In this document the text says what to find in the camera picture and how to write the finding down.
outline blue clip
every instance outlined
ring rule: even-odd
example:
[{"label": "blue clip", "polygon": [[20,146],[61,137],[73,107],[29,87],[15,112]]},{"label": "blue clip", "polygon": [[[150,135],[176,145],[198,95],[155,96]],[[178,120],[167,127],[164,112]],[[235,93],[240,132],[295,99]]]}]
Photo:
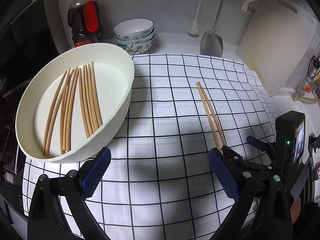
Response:
[{"label": "blue clip", "polygon": [[247,137],[247,143],[250,144],[251,146],[257,148],[258,150],[262,152],[266,152],[268,150],[266,144],[252,136]]}]

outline metal screw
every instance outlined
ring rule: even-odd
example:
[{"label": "metal screw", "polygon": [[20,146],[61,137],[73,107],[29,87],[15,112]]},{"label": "metal screw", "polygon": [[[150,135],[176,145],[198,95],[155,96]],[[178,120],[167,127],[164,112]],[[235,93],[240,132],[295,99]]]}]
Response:
[{"label": "metal screw", "polygon": [[248,172],[248,171],[245,171],[244,173],[242,173],[242,175],[243,175],[245,178],[250,178],[250,177],[251,177],[251,173]]},{"label": "metal screw", "polygon": [[278,175],[274,175],[274,176],[273,176],[273,179],[274,179],[275,181],[278,181],[278,182],[281,180],[281,178],[280,178]]},{"label": "metal screw", "polygon": [[69,177],[74,177],[74,176],[76,176],[76,174],[77,174],[76,170],[71,170],[71,171],[68,172],[68,176]]},{"label": "metal screw", "polygon": [[41,174],[41,175],[39,176],[39,181],[44,181],[46,177],[47,177],[47,175]]}]

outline white cutting board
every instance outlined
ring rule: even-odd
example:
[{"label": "white cutting board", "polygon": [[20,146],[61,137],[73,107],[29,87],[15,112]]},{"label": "white cutting board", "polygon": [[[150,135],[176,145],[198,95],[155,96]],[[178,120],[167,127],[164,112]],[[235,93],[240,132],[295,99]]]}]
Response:
[{"label": "white cutting board", "polygon": [[260,0],[236,54],[273,96],[307,51],[317,21],[288,0]]}]

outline plastic bottle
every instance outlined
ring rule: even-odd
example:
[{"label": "plastic bottle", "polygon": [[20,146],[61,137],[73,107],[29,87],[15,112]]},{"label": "plastic bottle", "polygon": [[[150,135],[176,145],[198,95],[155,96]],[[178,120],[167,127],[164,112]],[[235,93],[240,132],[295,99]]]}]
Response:
[{"label": "plastic bottle", "polygon": [[72,1],[68,10],[68,25],[72,29],[72,40],[75,47],[104,42],[99,15],[97,0]]}]

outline small display screen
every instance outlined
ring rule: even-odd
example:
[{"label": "small display screen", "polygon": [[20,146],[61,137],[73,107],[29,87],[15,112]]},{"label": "small display screen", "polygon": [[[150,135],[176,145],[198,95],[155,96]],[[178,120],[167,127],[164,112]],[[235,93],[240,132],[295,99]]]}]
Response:
[{"label": "small display screen", "polygon": [[320,167],[316,169],[316,179],[320,179]]},{"label": "small display screen", "polygon": [[296,163],[296,161],[299,159],[304,149],[304,120],[297,127],[295,132],[295,137],[297,140],[296,140],[296,147],[294,149],[293,163]]}]

